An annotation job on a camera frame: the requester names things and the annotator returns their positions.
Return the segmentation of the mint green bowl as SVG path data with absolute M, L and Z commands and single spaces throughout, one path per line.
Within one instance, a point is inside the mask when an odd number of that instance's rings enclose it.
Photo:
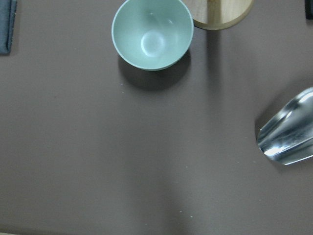
M 141 70 L 159 71 L 187 52 L 194 23 L 181 0 L 126 0 L 114 16 L 111 34 L 124 61 Z

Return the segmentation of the wooden cup holder stand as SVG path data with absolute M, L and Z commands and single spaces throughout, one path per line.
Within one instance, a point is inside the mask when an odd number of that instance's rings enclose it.
M 194 25 L 205 30 L 223 30 L 243 20 L 254 0 L 185 0 Z

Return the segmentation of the steel scoop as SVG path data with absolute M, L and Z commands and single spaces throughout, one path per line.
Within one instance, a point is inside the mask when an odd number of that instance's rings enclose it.
M 262 128 L 259 149 L 271 161 L 294 164 L 313 156 L 313 89 L 291 99 Z

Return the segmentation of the grey folded cloth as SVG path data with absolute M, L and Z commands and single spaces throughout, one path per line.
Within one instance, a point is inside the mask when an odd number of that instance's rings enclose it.
M 15 15 L 17 10 L 16 0 L 0 1 L 0 54 L 7 55 L 11 52 Z

